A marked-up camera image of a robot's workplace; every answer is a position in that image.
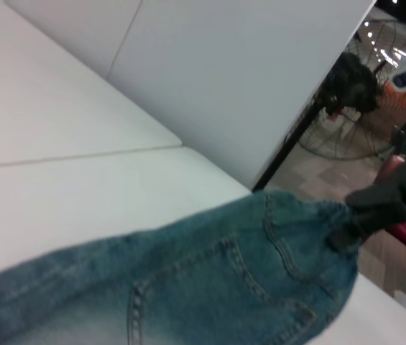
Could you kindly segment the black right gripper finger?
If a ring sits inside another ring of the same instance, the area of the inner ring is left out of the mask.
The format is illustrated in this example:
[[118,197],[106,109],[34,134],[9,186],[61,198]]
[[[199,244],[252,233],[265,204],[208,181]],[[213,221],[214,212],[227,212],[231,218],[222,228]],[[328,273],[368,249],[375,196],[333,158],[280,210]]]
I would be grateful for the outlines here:
[[347,252],[375,232],[376,227],[367,218],[353,217],[328,235],[328,245],[335,252]]
[[362,231],[378,231],[406,222],[406,185],[377,183],[345,198]]

